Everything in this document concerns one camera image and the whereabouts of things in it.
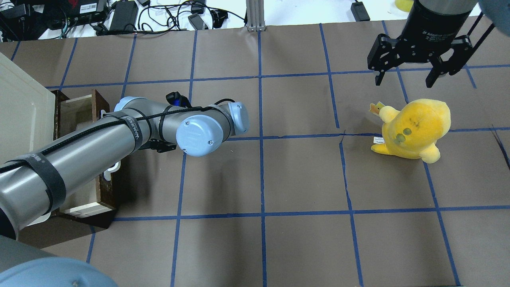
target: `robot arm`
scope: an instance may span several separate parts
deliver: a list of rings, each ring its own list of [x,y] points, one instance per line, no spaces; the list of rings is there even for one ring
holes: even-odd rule
[[[455,75],[467,63],[480,44],[493,30],[494,24],[510,35],[510,10],[508,1],[480,0],[480,7],[493,20],[476,45],[472,45],[470,34],[456,37],[477,0],[415,0],[402,34],[396,39],[379,34],[368,55],[368,68],[376,72],[375,84],[380,85],[384,74],[400,64],[427,63],[432,70],[425,83],[431,88],[438,77]],[[441,55],[453,49],[448,60]]]
[[[0,167],[0,235],[16,238],[78,187],[151,141],[175,143],[191,156],[203,156],[248,126],[247,110],[239,102],[183,108],[125,97],[90,127]]]

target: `yellow plush toy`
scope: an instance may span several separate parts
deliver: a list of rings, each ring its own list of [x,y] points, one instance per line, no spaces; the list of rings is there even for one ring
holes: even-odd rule
[[[450,109],[445,102],[419,99],[407,104],[401,111],[380,102],[370,104],[370,111],[384,122],[382,137],[385,143],[372,150],[403,158],[421,158],[426,163],[438,161],[440,153],[436,141],[450,129]]]

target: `white tag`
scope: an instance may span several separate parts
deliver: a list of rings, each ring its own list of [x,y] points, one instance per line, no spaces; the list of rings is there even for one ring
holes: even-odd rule
[[[95,12],[96,7],[97,7],[96,3],[81,5],[80,6],[80,14],[88,13],[88,12]]]
[[[374,137],[374,144],[384,144],[384,138],[375,136]]]

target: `velcro strap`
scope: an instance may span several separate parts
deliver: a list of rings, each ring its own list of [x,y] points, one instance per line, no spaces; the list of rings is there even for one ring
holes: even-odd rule
[[[48,194],[49,207],[45,212],[51,212],[64,203],[66,196],[66,187],[60,173],[53,164],[41,153],[29,153],[16,157],[9,161],[25,161],[30,168],[46,184],[46,194]]]
[[[136,118],[123,113],[123,112],[111,112],[105,114],[105,117],[112,116],[118,119],[121,119],[125,122],[126,126],[128,126],[131,129],[131,132],[133,133],[133,138],[135,139],[135,148],[133,149],[133,152],[137,151],[142,146],[142,132],[140,131],[140,125],[138,125],[138,121]]]

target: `plush toy tag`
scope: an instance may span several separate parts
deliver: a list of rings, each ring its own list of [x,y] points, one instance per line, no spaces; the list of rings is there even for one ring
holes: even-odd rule
[[[384,144],[384,138],[375,136],[374,137],[374,144]]]

